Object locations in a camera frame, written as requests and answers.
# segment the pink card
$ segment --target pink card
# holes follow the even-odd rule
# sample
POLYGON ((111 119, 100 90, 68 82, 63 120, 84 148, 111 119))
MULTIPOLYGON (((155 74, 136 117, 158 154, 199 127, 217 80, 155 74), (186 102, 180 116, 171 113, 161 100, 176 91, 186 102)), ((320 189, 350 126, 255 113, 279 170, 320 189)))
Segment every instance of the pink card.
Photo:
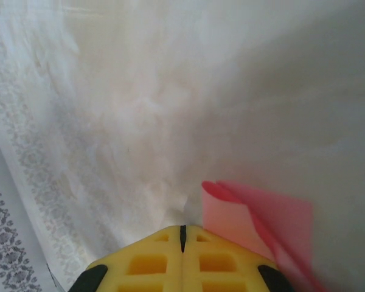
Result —
POLYGON ((275 261, 298 291, 325 291, 311 271, 311 203, 233 182, 202 187, 205 229, 275 261))

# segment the yellow plastic piece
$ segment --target yellow plastic piece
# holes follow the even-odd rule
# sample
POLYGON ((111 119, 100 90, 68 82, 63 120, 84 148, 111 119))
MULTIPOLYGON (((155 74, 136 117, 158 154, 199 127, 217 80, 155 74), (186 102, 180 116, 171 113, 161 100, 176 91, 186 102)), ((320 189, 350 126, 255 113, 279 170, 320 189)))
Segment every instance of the yellow plastic piece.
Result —
POLYGON ((270 260, 197 226, 165 228, 90 264, 108 272, 97 292, 269 292, 257 267, 270 260))

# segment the folded pink paper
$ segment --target folded pink paper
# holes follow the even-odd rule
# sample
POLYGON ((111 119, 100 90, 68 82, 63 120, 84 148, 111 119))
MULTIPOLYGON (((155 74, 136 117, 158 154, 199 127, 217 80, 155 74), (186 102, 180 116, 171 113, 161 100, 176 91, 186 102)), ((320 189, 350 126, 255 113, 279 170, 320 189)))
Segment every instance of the folded pink paper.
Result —
POLYGON ((311 271, 311 203, 232 182, 202 187, 205 229, 275 261, 297 291, 325 291, 311 271))

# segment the lace curtain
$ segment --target lace curtain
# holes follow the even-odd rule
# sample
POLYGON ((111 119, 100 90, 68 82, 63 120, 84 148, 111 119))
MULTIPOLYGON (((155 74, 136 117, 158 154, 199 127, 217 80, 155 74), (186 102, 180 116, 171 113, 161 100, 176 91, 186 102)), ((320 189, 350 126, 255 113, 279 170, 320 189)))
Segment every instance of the lace curtain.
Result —
POLYGON ((365 291, 365 1, 0 1, 0 147, 66 289, 222 178, 312 200, 365 291))

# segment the black edge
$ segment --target black edge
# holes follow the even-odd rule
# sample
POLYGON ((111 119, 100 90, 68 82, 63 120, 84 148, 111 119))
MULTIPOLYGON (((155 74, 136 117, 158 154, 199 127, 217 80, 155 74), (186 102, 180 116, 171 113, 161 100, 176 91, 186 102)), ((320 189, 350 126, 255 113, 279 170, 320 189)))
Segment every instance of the black edge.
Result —
POLYGON ((68 292, 96 292, 107 271, 105 265, 87 269, 81 273, 68 292))
POLYGON ((270 292, 296 292, 280 271, 266 265, 260 265, 258 271, 270 292))
POLYGON ((181 252, 185 251, 185 242, 187 241, 187 226, 180 226, 180 244, 181 244, 181 252))

